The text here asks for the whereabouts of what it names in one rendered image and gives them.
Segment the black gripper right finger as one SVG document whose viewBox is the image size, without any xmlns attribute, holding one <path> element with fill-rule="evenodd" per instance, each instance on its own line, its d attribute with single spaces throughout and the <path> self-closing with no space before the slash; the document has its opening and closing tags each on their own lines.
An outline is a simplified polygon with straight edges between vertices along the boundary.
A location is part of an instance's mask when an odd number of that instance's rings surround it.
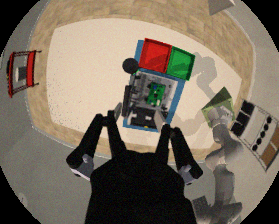
<svg viewBox="0 0 279 224">
<path fill-rule="evenodd" d="M 154 121 L 160 137 L 150 173 L 151 178 L 154 181 L 161 181 L 167 174 L 170 139 L 178 174 L 184 179 L 185 185 L 192 184 L 203 175 L 203 171 L 194 160 L 181 129 L 171 128 L 159 109 L 156 109 Z"/>
</svg>

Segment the red open-top bin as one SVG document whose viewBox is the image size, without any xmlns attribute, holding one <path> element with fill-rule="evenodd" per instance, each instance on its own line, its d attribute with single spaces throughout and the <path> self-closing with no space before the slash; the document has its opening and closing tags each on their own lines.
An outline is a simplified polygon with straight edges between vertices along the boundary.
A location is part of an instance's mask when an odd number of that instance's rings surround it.
<svg viewBox="0 0 279 224">
<path fill-rule="evenodd" d="M 145 38 L 144 43 L 139 67 L 166 73 L 172 45 L 149 38 Z"/>
</svg>

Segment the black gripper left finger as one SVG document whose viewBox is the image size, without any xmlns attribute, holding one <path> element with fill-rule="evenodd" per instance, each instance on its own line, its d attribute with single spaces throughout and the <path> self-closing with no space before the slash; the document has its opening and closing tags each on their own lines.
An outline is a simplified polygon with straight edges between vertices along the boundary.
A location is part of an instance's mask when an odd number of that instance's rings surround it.
<svg viewBox="0 0 279 224">
<path fill-rule="evenodd" d="M 109 145 L 112 158 L 115 155 L 117 167 L 121 178 L 130 180 L 134 177 L 136 168 L 130 158 L 124 141 L 121 139 L 117 120 L 121 114 L 122 102 L 113 110 L 107 111 L 107 116 L 96 114 L 79 146 L 66 158 L 70 169 L 77 177 L 84 177 L 90 181 L 94 168 L 94 154 L 103 127 L 107 127 Z M 101 129 L 100 129 L 101 128 Z"/>
</svg>

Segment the green bin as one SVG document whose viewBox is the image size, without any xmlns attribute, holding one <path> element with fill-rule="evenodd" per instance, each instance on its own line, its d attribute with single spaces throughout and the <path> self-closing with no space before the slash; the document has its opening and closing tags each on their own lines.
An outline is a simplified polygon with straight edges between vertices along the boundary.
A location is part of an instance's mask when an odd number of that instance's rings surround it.
<svg viewBox="0 0 279 224">
<path fill-rule="evenodd" d="M 194 61 L 195 61 L 195 55 L 185 50 L 182 50 L 180 48 L 177 48 L 175 46 L 172 46 L 171 54 L 170 54 L 170 58 L 169 58 L 169 62 L 165 74 L 169 74 L 171 76 L 189 81 L 191 77 Z"/>
</svg>

